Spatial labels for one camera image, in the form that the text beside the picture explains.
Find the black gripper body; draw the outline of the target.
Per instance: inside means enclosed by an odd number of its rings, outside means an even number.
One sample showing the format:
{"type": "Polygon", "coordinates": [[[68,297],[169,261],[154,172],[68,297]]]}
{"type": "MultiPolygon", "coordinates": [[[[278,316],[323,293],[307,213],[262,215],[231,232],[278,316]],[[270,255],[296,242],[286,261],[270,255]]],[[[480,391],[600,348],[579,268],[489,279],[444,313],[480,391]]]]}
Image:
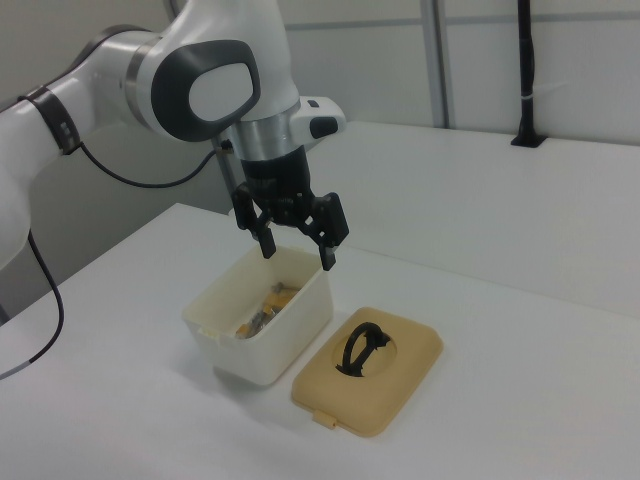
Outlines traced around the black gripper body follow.
{"type": "Polygon", "coordinates": [[[305,148],[270,160],[242,160],[241,165],[254,205],[278,225],[299,227],[305,204],[314,196],[305,148]]]}

